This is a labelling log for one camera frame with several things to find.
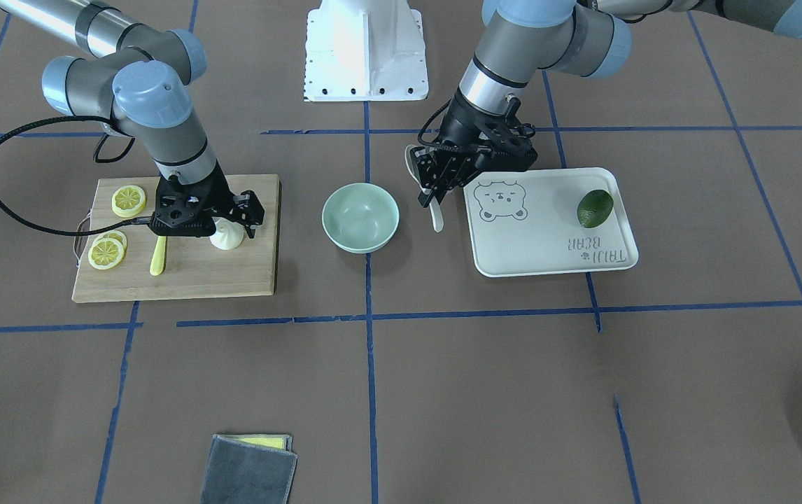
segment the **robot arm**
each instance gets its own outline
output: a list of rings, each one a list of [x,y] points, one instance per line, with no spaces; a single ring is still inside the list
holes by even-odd
[[[225,217],[254,237],[264,208],[253,191],[228,188],[186,88],[206,70],[199,39],[182,29],[155,31],[96,1],[0,0],[0,9],[98,57],[53,60],[43,95],[65,115],[109,119],[107,134],[146,147],[161,175],[148,219],[155,234],[210,236],[213,217]]]
[[[524,172],[537,159],[535,130],[516,119],[536,69],[589,78],[615,74],[631,51],[629,22],[664,10],[697,10],[775,34],[802,38],[802,0],[485,0],[486,29],[454,98],[420,131],[407,162],[421,184],[420,204],[482,172]],[[432,141],[423,134],[444,115]]]

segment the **cartoon bear face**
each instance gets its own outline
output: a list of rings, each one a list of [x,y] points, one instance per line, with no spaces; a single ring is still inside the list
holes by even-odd
[[[491,182],[479,184],[472,191],[475,201],[479,202],[479,217],[491,223],[497,217],[513,217],[522,221],[528,217],[526,210],[526,189],[517,182]]]

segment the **lemon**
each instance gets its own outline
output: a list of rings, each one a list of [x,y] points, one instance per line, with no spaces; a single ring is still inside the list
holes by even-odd
[[[117,239],[124,246],[124,249],[127,250],[127,235],[125,235],[122,232],[119,232],[119,230],[111,230],[110,232],[105,232],[97,236],[97,238],[93,239],[93,243],[91,243],[90,245],[96,244],[97,242],[99,242],[100,239],[103,238]]]
[[[612,197],[603,189],[588,192],[578,202],[578,223],[585,228],[596,228],[605,223],[612,213]]]
[[[124,258],[124,246],[114,238],[101,238],[93,242],[87,260],[97,270],[117,267]]]
[[[146,191],[139,185],[124,185],[112,194],[112,211],[124,219],[129,219],[146,206]]]

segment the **bowl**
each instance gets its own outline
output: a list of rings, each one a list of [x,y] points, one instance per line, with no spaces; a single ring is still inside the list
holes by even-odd
[[[323,205],[323,230],[338,248],[353,254],[375,252],[398,230],[398,204],[373,184],[338,188]]]

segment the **wooden cutting board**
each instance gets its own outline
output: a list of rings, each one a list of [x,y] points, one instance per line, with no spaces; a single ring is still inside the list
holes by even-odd
[[[187,300],[270,296],[276,280],[276,238],[279,233],[280,180],[277,175],[227,175],[232,192],[251,189],[264,207],[264,223],[255,238],[246,237],[237,248],[220,250],[208,238],[168,238],[164,272],[149,274],[157,236],[146,226],[119,227],[127,235],[124,260],[109,270],[97,270],[87,261],[85,246],[71,299],[77,303],[132,300]],[[112,194],[133,184],[146,191],[146,209],[152,213],[157,176],[103,178],[90,214],[90,229],[119,223],[112,212]]]

